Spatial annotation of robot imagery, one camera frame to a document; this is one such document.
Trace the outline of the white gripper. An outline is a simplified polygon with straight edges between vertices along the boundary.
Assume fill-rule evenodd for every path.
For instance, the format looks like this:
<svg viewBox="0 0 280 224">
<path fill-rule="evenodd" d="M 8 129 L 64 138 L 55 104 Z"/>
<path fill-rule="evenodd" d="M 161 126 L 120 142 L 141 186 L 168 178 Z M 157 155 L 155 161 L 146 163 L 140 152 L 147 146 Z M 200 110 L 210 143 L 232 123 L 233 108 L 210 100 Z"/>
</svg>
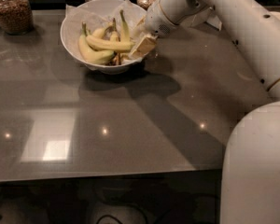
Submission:
<svg viewBox="0 0 280 224">
<path fill-rule="evenodd" d="M 147 10 L 147 14 L 134 27 L 133 35 L 139 35 L 144 30 L 158 37 L 166 37 L 171 33 L 171 24 L 161 11 L 160 1 L 156 0 Z M 153 35 L 143 35 L 130 51 L 131 60 L 143 59 L 157 45 L 157 38 Z"/>
</svg>

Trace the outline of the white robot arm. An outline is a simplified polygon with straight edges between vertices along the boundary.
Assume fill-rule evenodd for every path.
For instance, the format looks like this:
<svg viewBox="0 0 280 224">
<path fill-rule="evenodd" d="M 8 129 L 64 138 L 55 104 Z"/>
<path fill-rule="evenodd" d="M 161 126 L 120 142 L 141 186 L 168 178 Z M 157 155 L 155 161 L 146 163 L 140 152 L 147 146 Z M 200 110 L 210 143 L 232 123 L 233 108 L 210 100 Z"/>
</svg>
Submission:
<svg viewBox="0 0 280 224">
<path fill-rule="evenodd" d="M 166 37 L 211 8 L 271 98 L 231 132 L 221 179 L 220 224 L 280 224 L 280 19 L 255 0 L 157 0 L 133 35 Z"/>
</svg>

